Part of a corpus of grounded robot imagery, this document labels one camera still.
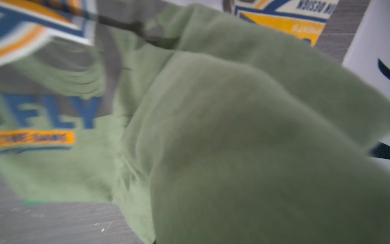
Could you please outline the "olive green printed t-shirt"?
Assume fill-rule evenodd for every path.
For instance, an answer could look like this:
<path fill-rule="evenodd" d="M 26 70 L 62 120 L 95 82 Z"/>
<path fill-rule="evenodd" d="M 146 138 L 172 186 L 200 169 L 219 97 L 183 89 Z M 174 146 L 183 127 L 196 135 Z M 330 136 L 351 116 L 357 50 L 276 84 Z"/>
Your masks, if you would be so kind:
<path fill-rule="evenodd" d="M 146 244 L 387 244 L 389 130 L 350 71 L 200 4 L 1 1 L 1 173 Z"/>

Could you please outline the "white printed t-shirt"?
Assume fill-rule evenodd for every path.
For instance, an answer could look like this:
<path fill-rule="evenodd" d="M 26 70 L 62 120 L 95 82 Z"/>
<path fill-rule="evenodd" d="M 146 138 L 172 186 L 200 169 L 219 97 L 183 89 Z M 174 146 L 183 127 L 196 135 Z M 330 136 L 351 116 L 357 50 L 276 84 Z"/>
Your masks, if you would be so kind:
<path fill-rule="evenodd" d="M 293 35 L 314 46 L 338 0 L 223 1 L 224 12 Z"/>

